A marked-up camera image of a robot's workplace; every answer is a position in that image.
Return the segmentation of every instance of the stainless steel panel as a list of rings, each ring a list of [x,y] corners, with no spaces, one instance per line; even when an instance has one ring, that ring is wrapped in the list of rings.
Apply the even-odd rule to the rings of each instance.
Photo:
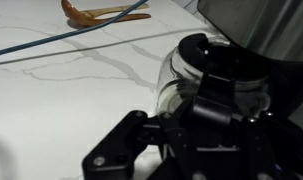
[[[303,62],[303,0],[199,0],[198,9],[241,47]]]

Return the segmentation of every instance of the blue cable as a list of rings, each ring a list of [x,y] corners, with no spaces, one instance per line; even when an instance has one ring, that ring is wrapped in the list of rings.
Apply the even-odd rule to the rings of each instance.
[[[79,34],[83,34],[83,33],[87,33],[87,32],[90,32],[90,31],[94,31],[94,30],[103,28],[103,27],[117,21],[118,19],[122,18],[123,16],[129,14],[131,11],[135,10],[136,8],[138,8],[139,6],[141,6],[143,3],[147,2],[147,1],[148,0],[140,0],[139,2],[135,3],[130,8],[128,8],[127,10],[120,13],[119,15],[117,15],[114,18],[110,19],[109,21],[104,22],[102,24],[99,24],[97,26],[92,26],[92,27],[89,27],[89,28],[85,28],[85,29],[81,29],[81,30],[77,30],[77,31],[72,31],[72,32],[68,32],[68,33],[65,33],[65,34],[60,34],[60,35],[52,36],[52,37],[49,37],[49,38],[40,39],[40,40],[37,40],[37,41],[33,41],[33,42],[18,45],[18,46],[13,46],[13,47],[10,47],[10,48],[2,49],[2,50],[0,50],[0,55],[11,53],[11,52],[14,52],[14,51],[19,51],[19,50],[22,50],[22,49],[27,49],[27,48],[30,48],[30,47],[38,46],[38,45],[41,45],[41,44],[57,41],[57,40],[60,40],[60,39],[68,38],[68,37],[71,37],[71,36],[76,36],[76,35],[79,35]]]

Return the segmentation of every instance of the coffee machine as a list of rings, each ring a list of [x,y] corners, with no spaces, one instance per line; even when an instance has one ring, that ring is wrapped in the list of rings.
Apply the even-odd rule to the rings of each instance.
[[[161,66],[157,115],[129,112],[84,158],[85,180],[303,179],[303,0],[199,0],[221,33],[180,41]]]

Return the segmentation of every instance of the wooden utensil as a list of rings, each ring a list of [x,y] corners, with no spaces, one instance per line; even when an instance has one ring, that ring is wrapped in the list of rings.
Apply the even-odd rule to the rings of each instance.
[[[95,19],[98,16],[108,14],[108,13],[115,13],[115,12],[122,12],[128,9],[130,6],[119,6],[119,7],[111,7],[111,8],[104,8],[104,9],[93,9],[93,10],[85,10],[85,11],[78,11],[68,0],[61,1],[62,9],[65,15],[70,18],[72,21],[77,23],[78,25],[90,27],[95,26],[101,23],[104,23],[111,18],[105,19]],[[139,6],[137,9],[147,9],[149,8],[148,4],[143,4]],[[130,21],[130,20],[137,20],[137,19],[146,19],[150,18],[150,14],[128,14],[117,22],[123,21]]]

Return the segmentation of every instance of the marble countertop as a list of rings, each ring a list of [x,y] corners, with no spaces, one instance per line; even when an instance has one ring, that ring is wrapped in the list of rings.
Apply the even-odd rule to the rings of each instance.
[[[134,0],[70,0],[79,10]],[[0,180],[80,180],[81,161],[131,110],[154,115],[161,62],[209,28],[170,0],[151,19],[0,56]],[[0,0],[0,49],[75,30],[60,0]],[[156,149],[138,160],[143,177]]]

